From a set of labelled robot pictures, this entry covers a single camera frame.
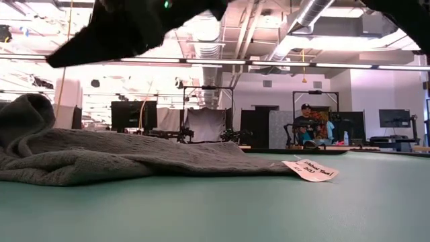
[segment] computer monitor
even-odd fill
[[[330,121],[335,126],[332,131],[335,141],[343,140],[345,131],[351,140],[366,140],[363,112],[331,112]]]
[[[411,113],[409,110],[379,110],[381,128],[410,128]]]
[[[143,101],[115,101],[111,103],[112,128],[138,128]],[[157,127],[157,101],[146,101],[142,112],[142,127],[151,130]]]

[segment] baseball cap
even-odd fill
[[[303,104],[302,105],[302,110],[306,109],[306,108],[311,108],[309,104]]]

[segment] ceiling pipe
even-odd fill
[[[257,10],[255,10],[254,13],[254,20],[251,24],[251,27],[249,27],[248,30],[248,34],[247,34],[247,39],[245,40],[245,44],[243,45],[243,49],[241,52],[241,57],[240,59],[243,59],[245,57],[245,55],[247,54],[248,51],[248,47],[251,43],[251,40],[253,38],[254,32],[255,32],[255,28],[257,27],[258,24],[258,20],[260,18],[261,12],[263,11],[263,4],[261,1],[258,2],[258,6],[257,6]]]
[[[199,42],[194,44],[196,57],[201,59],[218,59],[221,55],[222,45],[214,44],[221,39],[221,24],[209,12],[205,11],[196,19],[197,31],[193,37]],[[202,67],[201,85],[222,86],[222,77],[218,74],[218,68]],[[207,108],[217,108],[219,91],[202,92],[203,106]]]
[[[239,32],[239,38],[237,39],[236,48],[234,50],[234,54],[232,59],[237,59],[239,57],[239,51],[241,50],[243,39],[245,38],[245,34],[248,30],[249,19],[251,18],[251,14],[253,12],[255,0],[248,0],[248,5],[245,7],[245,16],[241,25],[241,31]],[[236,72],[236,65],[232,67],[232,78],[230,80],[229,86],[232,87],[235,79],[238,78],[241,74]]]
[[[301,28],[309,27],[320,18],[323,11],[330,7],[335,0],[303,0],[300,9],[297,12],[297,17],[290,25],[287,36],[275,47],[275,50],[266,58],[267,61],[282,61],[289,51],[294,48],[296,37],[291,36]]]
[[[249,27],[247,39],[245,40],[245,45],[243,46],[240,59],[244,59],[245,55],[247,54],[248,47],[249,47],[251,40],[253,38],[255,29],[257,28],[258,20],[259,20],[259,17],[261,15],[262,11],[263,11],[263,2],[258,1],[257,2],[257,9],[255,10],[255,13],[254,13],[254,20],[251,24],[251,27]],[[239,72],[235,73],[235,75],[232,76],[232,79],[230,81],[230,87],[232,87],[233,89],[236,88],[236,85],[239,82],[239,79],[241,78],[242,74],[243,74],[243,66],[241,65]]]

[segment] ceiling light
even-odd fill
[[[45,56],[39,54],[0,54],[2,59],[15,59],[15,60],[26,60],[26,61],[38,61],[45,60]]]
[[[177,58],[123,58],[124,62],[140,62],[140,63],[179,63]]]
[[[380,70],[394,70],[394,71],[430,71],[430,67],[418,66],[401,66],[401,65],[380,65]]]
[[[205,41],[191,41],[188,40],[185,43],[187,44],[205,44],[205,45],[209,45],[209,46],[225,46],[226,43],[223,42],[205,42]]]
[[[56,0],[62,3],[70,3],[71,0]],[[95,0],[79,0],[80,3],[94,3]]]
[[[309,67],[310,63],[299,63],[299,62],[274,62],[274,61],[253,61],[253,65],[263,66],[277,66],[277,67]]]
[[[317,63],[317,67],[329,67],[329,68],[348,68],[348,69],[370,69],[372,65],[360,65],[360,64],[333,64],[333,63]]]
[[[199,59],[188,59],[187,63],[190,64],[219,64],[219,65],[244,65],[244,60],[199,60]]]
[[[222,65],[210,65],[210,64],[192,64],[191,67],[208,67],[208,68],[222,68]]]
[[[364,51],[371,49],[368,37],[325,36],[315,37],[309,42],[299,42],[296,48],[316,50]]]

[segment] gray knit cloth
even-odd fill
[[[0,110],[0,180],[75,186],[150,175],[290,175],[234,143],[183,145],[133,134],[63,130],[51,103],[27,94]]]

